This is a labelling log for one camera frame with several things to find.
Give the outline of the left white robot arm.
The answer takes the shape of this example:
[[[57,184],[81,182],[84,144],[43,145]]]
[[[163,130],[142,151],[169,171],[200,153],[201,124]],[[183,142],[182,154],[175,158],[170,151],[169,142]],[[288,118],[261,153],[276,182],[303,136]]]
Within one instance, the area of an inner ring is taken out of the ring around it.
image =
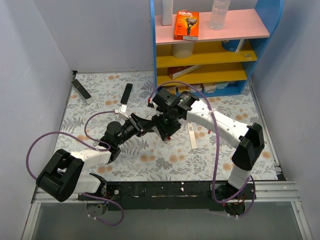
[[[110,122],[97,148],[68,152],[57,150],[36,179],[36,186],[59,202],[72,194],[90,194],[95,200],[107,196],[107,181],[96,173],[85,170],[113,162],[124,142],[133,136],[143,136],[155,126],[152,120],[131,114],[124,124]]]

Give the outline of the white remote battery cover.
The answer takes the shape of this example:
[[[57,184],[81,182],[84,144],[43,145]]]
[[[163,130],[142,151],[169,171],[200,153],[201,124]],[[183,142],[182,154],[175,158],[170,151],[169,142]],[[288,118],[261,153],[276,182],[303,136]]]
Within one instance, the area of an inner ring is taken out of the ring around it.
[[[189,140],[190,140],[190,145],[191,149],[197,149],[197,142],[196,142],[196,136],[195,136],[195,131],[193,124],[190,122],[187,124],[187,129],[188,129],[188,134],[189,134]]]

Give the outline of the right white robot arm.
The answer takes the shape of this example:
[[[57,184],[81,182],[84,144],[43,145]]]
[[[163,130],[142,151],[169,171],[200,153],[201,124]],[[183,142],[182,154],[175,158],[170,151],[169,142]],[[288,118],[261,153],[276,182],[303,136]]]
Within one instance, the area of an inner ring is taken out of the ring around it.
[[[174,133],[170,129],[173,124],[184,119],[214,132],[217,143],[219,139],[224,139],[235,148],[231,158],[234,166],[227,183],[222,188],[213,188],[212,198],[218,203],[225,203],[243,195],[252,168],[265,147],[260,124],[247,125],[231,119],[212,109],[207,99],[199,99],[188,91],[175,95],[161,88],[157,94],[150,96],[148,106],[159,112],[159,133],[167,132],[171,136]]]

